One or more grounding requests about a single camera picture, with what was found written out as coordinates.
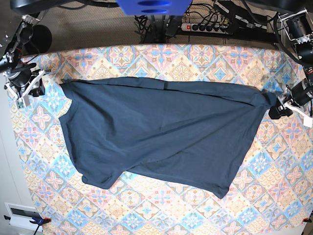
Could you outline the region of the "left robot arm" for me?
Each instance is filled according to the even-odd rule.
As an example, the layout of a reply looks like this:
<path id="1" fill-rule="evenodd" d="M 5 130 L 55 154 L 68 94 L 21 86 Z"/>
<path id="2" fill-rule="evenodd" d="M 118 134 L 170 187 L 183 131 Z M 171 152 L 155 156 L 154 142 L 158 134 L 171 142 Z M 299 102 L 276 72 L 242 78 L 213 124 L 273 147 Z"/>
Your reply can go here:
<path id="1" fill-rule="evenodd" d="M 275 106 L 269 110 L 271 119 L 299 113 L 303 117 L 303 125 L 313 126 L 313 21 L 305 5 L 307 0 L 249 0 L 242 1 L 250 16 L 261 25 L 273 22 L 274 35 L 282 51 L 294 62 L 302 65 L 306 78 L 285 91 L 276 99 Z M 275 11 L 275 16 L 267 21 L 259 21 L 248 4 L 255 7 Z M 294 45 L 293 55 L 283 44 L 277 25 L 280 24 L 288 40 Z"/>

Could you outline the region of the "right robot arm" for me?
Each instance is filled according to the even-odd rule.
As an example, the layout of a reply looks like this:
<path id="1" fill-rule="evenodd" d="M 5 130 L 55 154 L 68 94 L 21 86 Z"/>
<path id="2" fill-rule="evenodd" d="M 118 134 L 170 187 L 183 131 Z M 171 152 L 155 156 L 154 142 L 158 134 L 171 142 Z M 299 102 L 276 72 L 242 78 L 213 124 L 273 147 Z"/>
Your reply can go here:
<path id="1" fill-rule="evenodd" d="M 48 27 L 30 15 L 15 16 L 0 41 L 0 73 L 6 78 L 4 89 L 13 97 L 18 109 L 30 105 L 29 97 L 45 95 L 42 77 L 51 70 L 34 70 L 33 58 L 22 61 L 23 52 L 35 57 L 46 53 L 52 44 Z"/>

